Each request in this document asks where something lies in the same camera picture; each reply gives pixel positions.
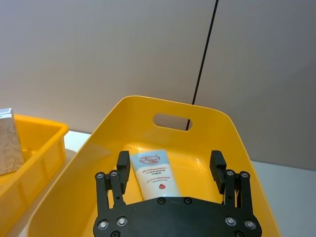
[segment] yellow tray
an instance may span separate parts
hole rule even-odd
[[[189,131],[160,127],[153,123],[156,114],[188,118],[193,126]],[[222,151],[227,168],[251,175],[253,209],[263,237],[281,236],[231,119],[214,109],[141,96],[122,99],[107,115],[37,207],[28,235],[92,237],[97,216],[94,175],[115,169],[122,150],[134,154],[158,149],[167,150],[183,196],[218,203],[223,197],[211,177],[209,159],[212,150]],[[132,168],[124,200],[127,204],[142,201]]]
[[[0,236],[14,225],[65,161],[65,124],[14,115],[25,163],[0,175]]]

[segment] white table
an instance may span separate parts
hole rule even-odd
[[[65,136],[66,165],[90,134],[70,131]],[[284,237],[316,236],[316,171],[253,162]],[[56,174],[7,237],[25,237],[26,224],[44,194],[59,175]]]

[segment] tube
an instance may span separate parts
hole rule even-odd
[[[134,154],[130,160],[144,200],[181,197],[165,150]]]

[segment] bin handle hole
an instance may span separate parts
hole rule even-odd
[[[188,118],[173,116],[173,115],[166,115],[166,114],[156,114],[154,116],[154,124],[158,127],[165,127],[176,129],[180,131],[186,131],[186,126],[188,123]],[[189,129],[193,126],[192,122],[190,121]]]

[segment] white cardboard box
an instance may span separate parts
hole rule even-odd
[[[0,175],[16,171],[23,163],[13,111],[0,109]]]

